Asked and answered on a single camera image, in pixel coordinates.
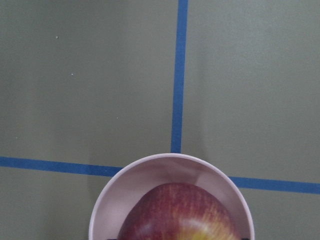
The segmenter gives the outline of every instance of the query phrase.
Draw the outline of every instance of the blue tape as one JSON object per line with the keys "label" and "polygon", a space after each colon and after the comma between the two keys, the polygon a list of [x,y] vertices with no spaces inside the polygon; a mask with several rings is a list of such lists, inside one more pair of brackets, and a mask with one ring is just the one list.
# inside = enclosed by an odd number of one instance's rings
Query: blue tape
{"label": "blue tape", "polygon": [[[41,170],[69,174],[95,175],[104,177],[113,177],[122,169],[122,167],[115,166],[44,161],[4,156],[0,156],[0,167]],[[320,183],[281,181],[236,176],[230,176],[230,179],[238,188],[320,195]]]}
{"label": "blue tape", "polygon": [[181,153],[188,0],[179,0],[175,43],[171,153]]}

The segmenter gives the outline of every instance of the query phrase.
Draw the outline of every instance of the white bowl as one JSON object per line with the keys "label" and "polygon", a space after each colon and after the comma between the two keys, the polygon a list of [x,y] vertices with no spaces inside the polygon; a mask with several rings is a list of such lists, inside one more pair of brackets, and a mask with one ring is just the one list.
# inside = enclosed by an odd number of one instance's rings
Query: white bowl
{"label": "white bowl", "polygon": [[180,153],[147,156],[121,169],[94,205],[89,240],[116,239],[134,205],[146,192],[164,183],[189,183],[207,190],[227,208],[240,236],[255,240],[250,210],[231,179],[210,163]]}

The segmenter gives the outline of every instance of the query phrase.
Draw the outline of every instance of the blue stripe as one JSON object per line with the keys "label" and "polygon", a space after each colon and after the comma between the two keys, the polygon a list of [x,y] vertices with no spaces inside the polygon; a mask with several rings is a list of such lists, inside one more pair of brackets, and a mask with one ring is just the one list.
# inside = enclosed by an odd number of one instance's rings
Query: blue stripe
{"label": "blue stripe", "polygon": [[[118,171],[122,169],[121,167],[115,166],[88,165],[80,163],[33,160],[4,156],[0,156],[0,167],[42,170],[70,174],[95,175],[104,177],[113,177]],[[238,188],[320,195],[320,183],[282,181],[236,176],[231,176],[230,179]]]}
{"label": "blue stripe", "polygon": [[181,153],[188,0],[179,0],[175,42],[171,152]]}

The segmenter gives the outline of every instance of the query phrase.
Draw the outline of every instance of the apple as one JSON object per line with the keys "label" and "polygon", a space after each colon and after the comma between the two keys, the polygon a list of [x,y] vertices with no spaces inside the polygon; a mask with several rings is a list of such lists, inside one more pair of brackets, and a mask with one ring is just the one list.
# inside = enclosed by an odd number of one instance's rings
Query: apple
{"label": "apple", "polygon": [[165,183],[147,192],[124,220],[117,240],[240,240],[222,203],[201,187]]}

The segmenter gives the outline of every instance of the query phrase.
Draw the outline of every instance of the vertical blue line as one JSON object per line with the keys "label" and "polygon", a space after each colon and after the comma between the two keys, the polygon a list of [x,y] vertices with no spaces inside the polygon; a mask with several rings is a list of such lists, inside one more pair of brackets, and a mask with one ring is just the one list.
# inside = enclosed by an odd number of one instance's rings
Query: vertical blue line
{"label": "vertical blue line", "polygon": [[188,19],[188,0],[179,0],[178,14],[177,14],[177,27],[176,27],[176,43],[175,43],[171,153],[181,152],[187,19]]}

